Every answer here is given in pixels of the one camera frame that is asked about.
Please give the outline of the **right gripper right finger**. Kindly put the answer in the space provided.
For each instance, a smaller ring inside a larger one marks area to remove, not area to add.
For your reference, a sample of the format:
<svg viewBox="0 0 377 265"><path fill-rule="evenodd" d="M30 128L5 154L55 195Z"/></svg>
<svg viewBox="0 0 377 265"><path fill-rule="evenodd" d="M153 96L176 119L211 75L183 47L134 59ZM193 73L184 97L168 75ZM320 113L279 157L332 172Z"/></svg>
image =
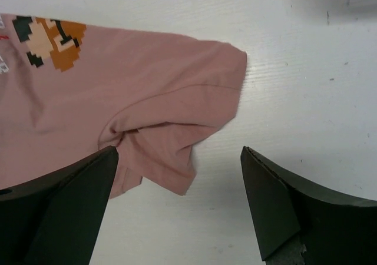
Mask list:
<svg viewBox="0 0 377 265"><path fill-rule="evenodd" d="M249 147L240 161L266 264L376 263L376 201L314 183Z"/></svg>

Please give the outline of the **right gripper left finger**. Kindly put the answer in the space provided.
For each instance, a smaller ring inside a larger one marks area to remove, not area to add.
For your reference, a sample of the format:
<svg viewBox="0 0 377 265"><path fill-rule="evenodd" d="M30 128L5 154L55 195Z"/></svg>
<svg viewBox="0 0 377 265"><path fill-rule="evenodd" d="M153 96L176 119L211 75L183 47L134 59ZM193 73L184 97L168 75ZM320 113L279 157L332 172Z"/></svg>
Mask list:
<svg viewBox="0 0 377 265"><path fill-rule="evenodd" d="M109 146L60 170L1 190L1 264L89 264L118 152Z"/></svg>

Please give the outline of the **pink printed t shirt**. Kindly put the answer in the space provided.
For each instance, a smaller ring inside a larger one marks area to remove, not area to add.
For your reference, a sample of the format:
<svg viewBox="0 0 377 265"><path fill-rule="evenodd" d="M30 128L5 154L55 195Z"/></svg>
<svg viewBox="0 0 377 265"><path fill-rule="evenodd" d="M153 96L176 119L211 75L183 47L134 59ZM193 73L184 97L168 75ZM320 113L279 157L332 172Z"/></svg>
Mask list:
<svg viewBox="0 0 377 265"><path fill-rule="evenodd" d="M144 178L184 195L192 147L235 117L246 68L224 42L2 14L1 187L112 145L112 197Z"/></svg>

